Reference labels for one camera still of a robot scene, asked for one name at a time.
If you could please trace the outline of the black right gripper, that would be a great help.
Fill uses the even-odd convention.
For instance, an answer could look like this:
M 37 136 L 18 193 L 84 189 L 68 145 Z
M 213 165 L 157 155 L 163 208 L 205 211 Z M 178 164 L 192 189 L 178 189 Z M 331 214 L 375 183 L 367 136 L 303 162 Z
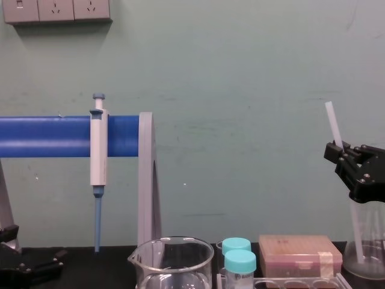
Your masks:
M 344 141 L 340 148 L 333 141 L 326 144 L 324 158 L 336 165 L 335 172 L 353 201 L 384 203 L 384 149 L 352 147 Z

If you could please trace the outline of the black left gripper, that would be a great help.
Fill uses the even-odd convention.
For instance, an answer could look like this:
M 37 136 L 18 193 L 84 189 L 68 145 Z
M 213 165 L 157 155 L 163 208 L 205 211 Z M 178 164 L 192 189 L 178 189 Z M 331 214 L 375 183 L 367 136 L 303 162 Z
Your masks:
M 8 243 L 17 238 L 18 225 L 0 229 L 0 243 Z M 35 256 L 22 259 L 21 254 L 1 244 L 1 288 L 31 288 L 31 276 L 60 275 L 68 251 L 55 252 L 52 256 Z

